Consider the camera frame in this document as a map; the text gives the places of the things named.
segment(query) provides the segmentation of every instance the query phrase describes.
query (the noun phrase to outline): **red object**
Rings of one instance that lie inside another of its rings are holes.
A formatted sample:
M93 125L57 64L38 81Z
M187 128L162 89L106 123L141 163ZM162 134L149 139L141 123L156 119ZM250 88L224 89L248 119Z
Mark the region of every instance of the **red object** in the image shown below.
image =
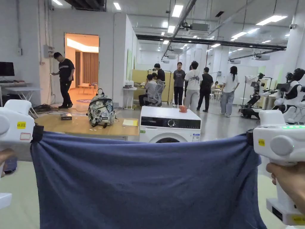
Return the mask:
M186 106L182 106L182 105L179 106L179 112L186 113L187 111L188 109Z

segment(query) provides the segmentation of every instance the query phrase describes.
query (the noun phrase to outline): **yellow label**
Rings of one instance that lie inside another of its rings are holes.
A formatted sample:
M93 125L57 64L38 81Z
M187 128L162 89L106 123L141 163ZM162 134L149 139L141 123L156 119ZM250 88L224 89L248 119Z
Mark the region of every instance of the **yellow label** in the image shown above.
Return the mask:
M258 140L258 144L259 144L260 146L265 146L265 140L264 140L264 139L259 139L259 140Z
M292 216L292 220L296 223L296 225L305 225L305 216L294 215Z
M17 122L17 129L25 129L27 127L26 122Z

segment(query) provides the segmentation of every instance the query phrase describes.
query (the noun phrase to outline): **washing machine control panel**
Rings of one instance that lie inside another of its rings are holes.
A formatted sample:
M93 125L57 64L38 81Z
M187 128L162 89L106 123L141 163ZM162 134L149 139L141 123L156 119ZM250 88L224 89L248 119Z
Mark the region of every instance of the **washing machine control panel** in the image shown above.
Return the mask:
M184 129L200 129L200 120L142 117L141 125Z

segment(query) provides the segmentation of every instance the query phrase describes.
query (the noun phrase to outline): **long hair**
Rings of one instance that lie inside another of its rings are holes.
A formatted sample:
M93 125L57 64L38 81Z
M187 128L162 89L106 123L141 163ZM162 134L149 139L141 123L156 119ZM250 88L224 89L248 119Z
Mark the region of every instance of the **long hair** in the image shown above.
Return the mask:
M233 81L235 80L235 76L237 75L237 67L236 66L232 66L230 68L230 73L233 74Z

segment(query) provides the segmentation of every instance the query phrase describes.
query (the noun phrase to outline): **backpack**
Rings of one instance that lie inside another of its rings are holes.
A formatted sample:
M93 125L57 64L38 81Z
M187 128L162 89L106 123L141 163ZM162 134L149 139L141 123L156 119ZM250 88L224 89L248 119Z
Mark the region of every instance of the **backpack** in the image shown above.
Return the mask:
M98 91L96 96L93 97L89 104L87 116L91 125L97 126L102 125L106 128L108 125L112 125L116 119L115 111L113 109L113 101L108 96L105 96L105 93L102 90L102 93L99 95Z

